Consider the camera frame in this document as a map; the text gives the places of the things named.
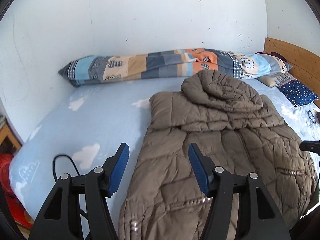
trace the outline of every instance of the wooden headboard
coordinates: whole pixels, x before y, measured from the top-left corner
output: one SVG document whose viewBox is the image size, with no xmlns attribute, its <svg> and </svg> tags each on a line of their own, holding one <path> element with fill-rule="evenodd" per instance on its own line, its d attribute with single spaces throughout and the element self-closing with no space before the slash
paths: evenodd
<svg viewBox="0 0 320 240">
<path fill-rule="evenodd" d="M 292 76 L 304 83 L 320 96 L 320 57 L 312 52 L 272 38 L 266 38 L 264 52 L 277 52 L 293 66 L 289 71 Z M 320 107 L 320 100 L 314 102 Z"/>
</svg>

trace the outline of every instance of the brown jacket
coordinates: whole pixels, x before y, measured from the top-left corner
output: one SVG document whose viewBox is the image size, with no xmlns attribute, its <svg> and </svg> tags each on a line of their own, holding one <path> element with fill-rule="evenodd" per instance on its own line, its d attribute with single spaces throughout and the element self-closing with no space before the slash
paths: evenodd
<svg viewBox="0 0 320 240">
<path fill-rule="evenodd" d="M 267 186 L 288 227 L 307 208 L 316 172 L 297 134 L 265 95 L 215 70 L 186 79 L 181 92 L 151 99 L 152 121 L 119 218 L 120 239 L 196 240 L 212 200 L 200 191 L 188 159 L 197 143 L 229 172 L 255 172 Z M 234 206 L 238 197 L 234 196 Z M 228 238 L 234 239 L 237 208 Z"/>
</svg>

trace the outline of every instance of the light blue bed sheet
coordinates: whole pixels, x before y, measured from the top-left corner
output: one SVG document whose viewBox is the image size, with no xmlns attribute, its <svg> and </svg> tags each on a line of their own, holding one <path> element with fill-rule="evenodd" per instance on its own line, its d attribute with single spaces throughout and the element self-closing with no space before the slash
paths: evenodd
<svg viewBox="0 0 320 240">
<path fill-rule="evenodd" d="M 54 185 L 52 160 L 57 154 L 67 154 L 75 161 L 80 174 L 86 174 L 113 156 L 122 142 L 129 145 L 130 158 L 119 190 L 107 199 L 115 228 L 120 207 L 150 124 L 149 98 L 161 91 L 179 91 L 184 78 L 146 79 L 82 86 L 59 107 L 48 114 L 35 128 L 30 138 L 10 165 L 10 182 L 17 197 L 35 219 Z M 279 114 L 303 140 L 319 140 L 320 124 L 313 124 L 308 110 L 315 113 L 315 104 L 293 107 L 276 88 L 269 88 L 256 79 L 243 80 L 267 95 Z M 311 154 L 316 168 L 319 158 Z M 57 176 L 76 172 L 67 158 L 57 160 Z M 85 210 L 81 196 L 80 206 Z M 88 232 L 83 223 L 84 235 Z"/>
</svg>

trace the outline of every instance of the beige pillow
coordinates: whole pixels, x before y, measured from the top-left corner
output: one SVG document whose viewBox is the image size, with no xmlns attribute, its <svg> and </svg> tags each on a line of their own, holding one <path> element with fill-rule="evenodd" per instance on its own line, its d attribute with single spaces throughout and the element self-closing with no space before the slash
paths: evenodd
<svg viewBox="0 0 320 240">
<path fill-rule="evenodd" d="M 275 80 L 267 75 L 258 77 L 256 79 L 258 79 L 261 83 L 265 84 L 268 87 L 274 87 L 276 85 Z"/>
</svg>

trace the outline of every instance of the wall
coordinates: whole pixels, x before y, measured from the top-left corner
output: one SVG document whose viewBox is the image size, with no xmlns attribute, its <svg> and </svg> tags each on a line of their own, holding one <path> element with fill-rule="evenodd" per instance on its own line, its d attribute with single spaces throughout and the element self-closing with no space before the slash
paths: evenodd
<svg viewBox="0 0 320 240">
<path fill-rule="evenodd" d="M 15 0 L 0 22 L 0 97 L 25 141 L 73 92 L 57 71 L 88 54 L 205 47 L 257 52 L 265 0 Z"/>
<path fill-rule="evenodd" d="M 305 0 L 266 0 L 268 37 L 320 56 L 320 24 Z"/>
</svg>

